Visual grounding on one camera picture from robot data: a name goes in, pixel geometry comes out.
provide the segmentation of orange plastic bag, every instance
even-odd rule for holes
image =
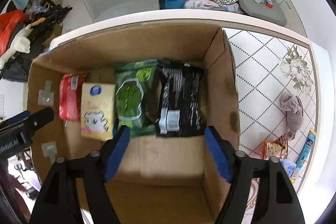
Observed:
[[[26,19],[26,14],[21,10],[4,13],[0,15],[0,55],[3,55],[18,22]]]

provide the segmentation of wooden handle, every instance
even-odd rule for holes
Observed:
[[[45,21],[45,17],[41,17],[39,20],[34,21],[34,22],[31,24],[31,26],[32,26],[32,27],[35,27],[35,26],[37,26],[37,25],[43,23],[44,21]]]

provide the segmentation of blue foam pad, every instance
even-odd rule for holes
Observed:
[[[230,182],[232,179],[232,174],[230,171],[230,165],[229,161],[221,149],[219,143],[215,139],[212,131],[207,127],[205,129],[205,142],[208,146],[208,149],[212,155],[212,159],[215,162],[215,165],[217,167],[217,171],[219,172],[219,175],[226,179],[227,182]]]
[[[119,165],[121,163],[121,160],[125,154],[126,148],[128,146],[128,143],[130,141],[131,134],[129,127],[124,127],[123,132],[121,133],[121,136],[116,143],[112,153],[108,157],[108,159],[105,162],[105,181],[109,181],[112,179],[119,168]]]

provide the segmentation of gray seat cushion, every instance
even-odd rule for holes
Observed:
[[[254,0],[239,0],[240,7],[249,16],[260,18],[280,26],[286,25],[287,20],[280,5],[275,0],[272,0],[272,3],[273,8],[269,8],[264,3],[258,4]]]

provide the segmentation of cardboard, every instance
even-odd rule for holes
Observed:
[[[42,43],[43,46],[49,47],[51,41],[55,37],[59,37],[62,34],[63,26],[59,25],[58,23],[55,24],[55,27],[51,33],[51,35]]]
[[[239,143],[235,62],[223,30],[214,24],[167,23],[110,28],[88,34],[36,58],[28,81],[28,110],[36,111],[38,91],[46,80],[55,92],[55,120],[36,132],[32,157],[42,181],[51,167],[41,144],[54,141],[58,156],[83,157],[99,149],[83,138],[78,122],[58,119],[58,85],[65,73],[88,73],[87,82],[114,84],[113,65],[150,58],[173,58],[205,69],[200,106],[234,148]],[[77,181],[80,204],[87,208],[83,181]],[[213,223],[229,190],[206,148],[204,136],[134,138],[115,178],[106,184],[112,205],[126,223]]]

